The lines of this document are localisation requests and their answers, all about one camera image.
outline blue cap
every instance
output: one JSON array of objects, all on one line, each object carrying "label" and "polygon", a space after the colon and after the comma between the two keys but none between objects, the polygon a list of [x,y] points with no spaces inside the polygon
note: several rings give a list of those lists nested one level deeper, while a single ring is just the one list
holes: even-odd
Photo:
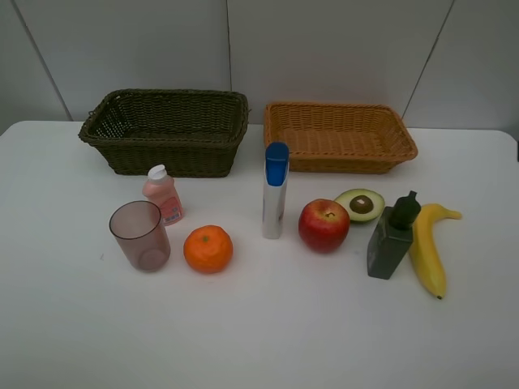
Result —
[{"label": "blue cap", "polygon": [[265,150],[265,175],[270,186],[281,186],[289,166],[289,147],[283,142],[272,142]]}]

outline avocado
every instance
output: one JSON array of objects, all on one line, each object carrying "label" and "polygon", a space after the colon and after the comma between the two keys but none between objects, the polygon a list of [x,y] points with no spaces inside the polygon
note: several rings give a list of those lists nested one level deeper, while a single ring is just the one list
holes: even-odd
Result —
[{"label": "avocado", "polygon": [[384,210],[384,197],[369,189],[347,190],[335,199],[350,214],[351,221],[365,223],[376,219]]}]

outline red apple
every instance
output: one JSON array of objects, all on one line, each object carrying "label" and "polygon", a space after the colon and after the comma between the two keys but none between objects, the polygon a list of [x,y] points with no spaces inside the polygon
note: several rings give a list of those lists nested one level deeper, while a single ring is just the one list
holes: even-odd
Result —
[{"label": "red apple", "polygon": [[308,203],[299,217],[299,236],[312,250],[331,253],[350,230],[350,215],[335,201],[317,199]]}]

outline wicker basket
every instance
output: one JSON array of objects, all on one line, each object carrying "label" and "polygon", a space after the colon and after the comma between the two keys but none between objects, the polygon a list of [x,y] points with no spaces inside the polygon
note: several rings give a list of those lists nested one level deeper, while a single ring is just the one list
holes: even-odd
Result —
[{"label": "wicker basket", "polygon": [[264,142],[285,142],[296,172],[387,173],[418,154],[398,115],[385,105],[274,103]]},{"label": "wicker basket", "polygon": [[117,174],[163,164],[173,177],[224,177],[247,130],[236,92],[126,89],[110,93],[79,137]]}]

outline orange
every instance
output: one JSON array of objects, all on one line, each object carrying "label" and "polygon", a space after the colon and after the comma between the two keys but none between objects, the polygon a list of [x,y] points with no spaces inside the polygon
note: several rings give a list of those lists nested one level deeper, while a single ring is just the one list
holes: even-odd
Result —
[{"label": "orange", "polygon": [[233,242],[222,227],[206,225],[187,237],[184,257],[196,271],[217,273],[224,270],[233,257]]}]

